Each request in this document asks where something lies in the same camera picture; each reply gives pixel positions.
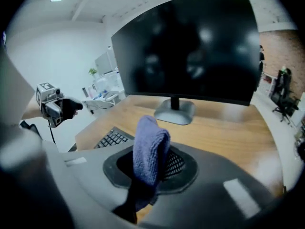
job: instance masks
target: desk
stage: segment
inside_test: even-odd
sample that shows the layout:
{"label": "desk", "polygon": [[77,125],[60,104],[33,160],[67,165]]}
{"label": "desk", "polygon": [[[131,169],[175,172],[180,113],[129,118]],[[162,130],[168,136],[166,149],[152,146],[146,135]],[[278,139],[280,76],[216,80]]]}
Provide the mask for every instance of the desk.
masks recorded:
{"label": "desk", "polygon": [[82,103],[92,114],[102,115],[104,113],[104,109],[111,108],[118,101],[125,98],[125,90],[123,87],[113,87],[111,92],[116,92],[117,94],[107,98],[104,96],[95,99],[87,97],[82,101]]}
{"label": "desk", "polygon": [[[138,121],[151,115],[168,98],[128,96],[76,135],[78,150],[93,149],[116,126],[135,136]],[[213,152],[233,161],[267,187],[274,196],[283,192],[282,166],[275,142],[263,117],[249,107],[192,100],[193,122],[175,125],[158,121],[171,141]]]}

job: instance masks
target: keyboard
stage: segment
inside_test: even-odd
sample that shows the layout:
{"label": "keyboard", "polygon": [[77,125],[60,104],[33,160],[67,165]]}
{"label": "keyboard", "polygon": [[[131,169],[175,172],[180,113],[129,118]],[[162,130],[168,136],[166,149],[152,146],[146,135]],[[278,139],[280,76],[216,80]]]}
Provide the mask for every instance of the keyboard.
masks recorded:
{"label": "keyboard", "polygon": [[120,143],[130,142],[132,140],[134,140],[132,135],[129,135],[117,127],[113,127],[111,131],[105,135],[94,148],[113,146]]}

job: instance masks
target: monitor screen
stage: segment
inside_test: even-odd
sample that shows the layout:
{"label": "monitor screen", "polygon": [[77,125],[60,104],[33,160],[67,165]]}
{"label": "monitor screen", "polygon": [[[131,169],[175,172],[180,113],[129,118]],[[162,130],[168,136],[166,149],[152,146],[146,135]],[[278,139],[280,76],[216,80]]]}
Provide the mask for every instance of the monitor screen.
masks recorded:
{"label": "monitor screen", "polygon": [[249,105],[259,33],[249,0],[172,0],[112,36],[127,94]]}

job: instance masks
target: brick wall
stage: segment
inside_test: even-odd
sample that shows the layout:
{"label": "brick wall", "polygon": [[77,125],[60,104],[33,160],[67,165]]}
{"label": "brick wall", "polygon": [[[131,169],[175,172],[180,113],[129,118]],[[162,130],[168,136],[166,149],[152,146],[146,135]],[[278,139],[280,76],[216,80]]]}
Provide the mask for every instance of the brick wall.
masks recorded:
{"label": "brick wall", "polygon": [[305,47],[297,31],[267,31],[260,33],[261,45],[264,48],[266,68],[264,71],[277,76],[285,65],[292,71],[290,88],[291,96],[301,97],[305,92]]}

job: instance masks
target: black office chair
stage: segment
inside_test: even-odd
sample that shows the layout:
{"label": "black office chair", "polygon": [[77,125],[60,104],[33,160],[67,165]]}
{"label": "black office chair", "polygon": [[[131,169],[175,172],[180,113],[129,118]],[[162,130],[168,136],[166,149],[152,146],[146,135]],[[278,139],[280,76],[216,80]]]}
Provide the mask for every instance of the black office chair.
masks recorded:
{"label": "black office chair", "polygon": [[290,120],[288,116],[291,116],[294,110],[298,110],[297,104],[300,99],[295,97],[289,97],[292,91],[289,89],[291,82],[291,71],[286,69],[286,72],[279,71],[274,91],[271,95],[271,100],[277,105],[277,107],[272,111],[276,111],[282,114],[281,122],[286,118],[288,120],[288,125]]}

